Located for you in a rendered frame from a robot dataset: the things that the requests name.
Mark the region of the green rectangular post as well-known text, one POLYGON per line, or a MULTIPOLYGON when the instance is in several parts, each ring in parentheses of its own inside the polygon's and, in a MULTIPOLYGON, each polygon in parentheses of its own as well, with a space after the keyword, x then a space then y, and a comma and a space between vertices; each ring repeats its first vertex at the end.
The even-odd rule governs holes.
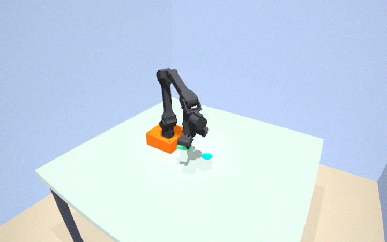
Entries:
POLYGON ((180 145, 177 145, 177 149, 179 150, 186 150, 186 151, 190 151, 191 147, 189 149, 186 149, 185 146, 180 146, 180 145))

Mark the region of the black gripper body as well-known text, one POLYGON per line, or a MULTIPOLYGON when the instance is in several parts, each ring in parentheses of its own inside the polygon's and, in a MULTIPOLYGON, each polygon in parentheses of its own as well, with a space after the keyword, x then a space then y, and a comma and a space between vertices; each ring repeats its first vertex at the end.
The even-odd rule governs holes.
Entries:
POLYGON ((177 140, 177 144, 180 146, 187 146, 190 147, 192 144, 192 135, 194 132, 195 127, 190 124, 183 121, 182 123, 183 130, 182 133, 184 133, 184 136, 180 136, 177 140))

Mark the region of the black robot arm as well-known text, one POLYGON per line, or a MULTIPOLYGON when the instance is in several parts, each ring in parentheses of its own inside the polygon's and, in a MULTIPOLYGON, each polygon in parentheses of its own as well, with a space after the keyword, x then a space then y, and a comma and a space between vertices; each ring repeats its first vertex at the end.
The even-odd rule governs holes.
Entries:
POLYGON ((195 129, 193 135, 199 134, 206 137, 208 133, 207 120, 203 114, 199 113, 202 110, 200 101, 197 95, 182 81, 177 69, 160 69, 156 76, 162 89, 163 98, 163 113, 159 127, 161 128, 161 137, 170 139, 175 135, 174 126, 177 124, 177 116, 173 113, 172 98, 170 85, 172 84, 179 94, 179 101, 183 109, 183 121, 192 124, 195 129), (197 106, 195 108, 192 108, 197 106))

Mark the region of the cyan circle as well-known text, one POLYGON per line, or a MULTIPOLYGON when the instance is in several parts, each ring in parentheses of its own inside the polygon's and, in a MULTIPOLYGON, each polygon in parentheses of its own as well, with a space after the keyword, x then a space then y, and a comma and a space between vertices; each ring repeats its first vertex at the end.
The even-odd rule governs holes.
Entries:
POLYGON ((212 155, 211 155, 211 154, 203 154, 203 155, 202 155, 202 158, 203 158, 203 159, 206 159, 206 160, 209 160, 209 159, 212 158, 212 155))

